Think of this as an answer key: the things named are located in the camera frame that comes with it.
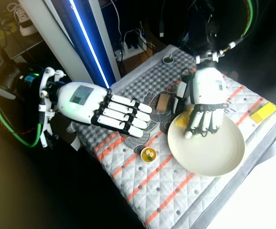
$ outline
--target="large round plate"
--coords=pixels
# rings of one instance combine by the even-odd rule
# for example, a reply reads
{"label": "large round plate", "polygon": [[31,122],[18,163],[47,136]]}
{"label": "large round plate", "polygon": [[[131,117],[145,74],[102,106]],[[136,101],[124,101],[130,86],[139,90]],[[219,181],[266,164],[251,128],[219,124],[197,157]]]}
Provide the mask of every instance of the large round plate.
{"label": "large round plate", "polygon": [[168,131],[168,143],[175,159],[187,170],[202,176],[217,177],[234,170],[241,162],[245,143],[236,124],[224,116],[216,134],[184,138],[184,129],[175,125]]}

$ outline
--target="blue light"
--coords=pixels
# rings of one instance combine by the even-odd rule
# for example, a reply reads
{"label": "blue light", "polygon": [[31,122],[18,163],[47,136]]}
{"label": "blue light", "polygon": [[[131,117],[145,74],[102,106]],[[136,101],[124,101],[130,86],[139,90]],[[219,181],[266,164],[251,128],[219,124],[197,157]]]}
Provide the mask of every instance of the blue light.
{"label": "blue light", "polygon": [[80,15],[79,15],[79,12],[77,11],[77,8],[76,8],[76,6],[75,6],[75,3],[74,3],[73,0],[69,0],[69,1],[70,1],[70,4],[72,5],[72,8],[73,8],[74,14],[75,14],[75,16],[76,16],[76,19],[77,19],[77,21],[79,22],[79,25],[80,25],[81,30],[82,30],[82,32],[83,32],[83,35],[84,35],[84,37],[85,37],[85,39],[86,39],[86,41],[87,41],[87,44],[88,44],[88,46],[89,46],[89,48],[90,48],[91,53],[92,53],[92,55],[93,55],[93,57],[94,57],[94,59],[95,59],[95,62],[96,62],[96,64],[97,64],[97,66],[98,66],[98,69],[99,69],[99,71],[100,71],[100,73],[101,73],[101,75],[102,75],[102,78],[103,78],[103,80],[104,80],[104,83],[105,83],[106,87],[109,88],[108,82],[107,82],[107,80],[106,80],[106,78],[105,78],[105,76],[104,76],[104,72],[103,72],[102,67],[101,67],[101,65],[100,65],[100,62],[99,62],[99,60],[98,60],[98,58],[97,58],[97,56],[96,56],[95,50],[94,50],[94,48],[92,47],[92,44],[91,44],[91,42],[90,42],[90,40],[89,40],[89,37],[88,37],[87,32],[86,32],[86,29],[85,29],[85,27],[84,27],[84,25],[83,25],[83,22],[82,22],[82,20],[81,20],[81,17],[80,17]]}

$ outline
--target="white shoe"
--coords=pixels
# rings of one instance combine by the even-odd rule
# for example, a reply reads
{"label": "white shoe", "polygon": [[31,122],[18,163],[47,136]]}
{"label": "white shoe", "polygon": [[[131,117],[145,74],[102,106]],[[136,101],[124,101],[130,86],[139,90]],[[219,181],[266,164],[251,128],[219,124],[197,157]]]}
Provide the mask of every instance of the white shoe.
{"label": "white shoe", "polygon": [[14,12],[14,18],[19,22],[19,29],[22,36],[29,36],[37,32],[33,22],[20,4],[10,3],[7,9],[10,12]]}

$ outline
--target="small bowl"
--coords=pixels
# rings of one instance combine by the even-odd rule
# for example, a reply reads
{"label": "small bowl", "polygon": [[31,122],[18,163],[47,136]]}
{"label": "small bowl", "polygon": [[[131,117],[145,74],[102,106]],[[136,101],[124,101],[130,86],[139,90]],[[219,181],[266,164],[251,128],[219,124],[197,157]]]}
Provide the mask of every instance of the small bowl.
{"label": "small bowl", "polygon": [[165,65],[171,65],[171,64],[174,63],[174,58],[173,58],[173,57],[170,58],[170,56],[164,56],[164,57],[162,58],[162,62],[163,62]]}
{"label": "small bowl", "polygon": [[[147,150],[152,150],[152,151],[155,153],[155,157],[154,157],[154,159],[151,160],[151,161],[146,161],[146,160],[144,160],[143,157],[142,157],[142,154],[144,154]],[[155,149],[153,149],[153,148],[151,148],[151,147],[146,147],[146,148],[144,148],[144,149],[141,151],[140,157],[141,157],[141,159],[142,159],[144,162],[150,163],[150,162],[155,161],[155,159],[157,158],[157,153],[156,153],[156,150],[155,150]]]}

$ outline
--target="checkered fabric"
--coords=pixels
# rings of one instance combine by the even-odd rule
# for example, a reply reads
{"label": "checkered fabric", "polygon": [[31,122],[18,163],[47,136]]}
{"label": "checkered fabric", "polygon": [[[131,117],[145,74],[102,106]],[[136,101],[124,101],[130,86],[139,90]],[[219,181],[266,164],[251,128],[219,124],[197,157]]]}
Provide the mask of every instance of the checkered fabric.
{"label": "checkered fabric", "polygon": [[[154,98],[163,91],[169,91],[171,84],[179,81],[182,69],[194,67],[193,58],[180,50],[176,50],[173,57],[175,62],[172,66],[159,61],[128,85],[116,88],[115,92],[144,101],[150,93]],[[225,81],[229,108],[224,113],[239,126],[244,136],[245,162],[276,124],[276,112],[256,124],[249,113],[268,101],[228,77]],[[172,118],[169,111],[152,112],[149,127],[141,139],[123,138],[93,125],[75,125],[80,140],[88,150],[95,152],[121,194],[145,227],[150,229],[194,228],[199,217],[237,172],[236,169],[213,178],[201,177],[184,169],[172,156],[165,133],[166,124]],[[145,163],[137,154],[139,147],[144,146],[156,149],[154,162]]]}

